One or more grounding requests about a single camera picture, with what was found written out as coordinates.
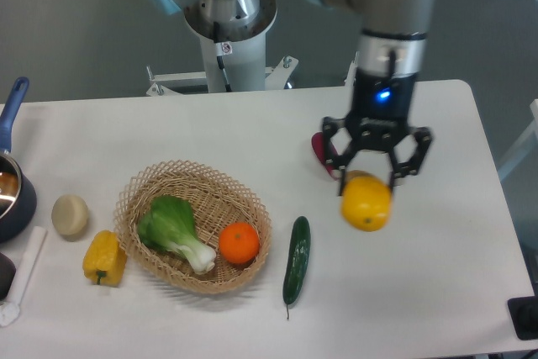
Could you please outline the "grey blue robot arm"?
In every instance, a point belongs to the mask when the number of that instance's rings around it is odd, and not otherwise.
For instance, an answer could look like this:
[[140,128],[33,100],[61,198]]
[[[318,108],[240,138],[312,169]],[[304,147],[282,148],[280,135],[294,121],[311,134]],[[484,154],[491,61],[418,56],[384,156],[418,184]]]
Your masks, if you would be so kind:
[[[275,0],[151,0],[166,14],[182,13],[203,52],[210,92],[265,90],[266,32]],[[351,107],[326,117],[312,146],[340,183],[364,150],[388,157],[390,182],[419,173],[433,140],[409,124],[409,108],[427,39],[434,0],[308,0],[359,13],[362,28],[348,71]]]

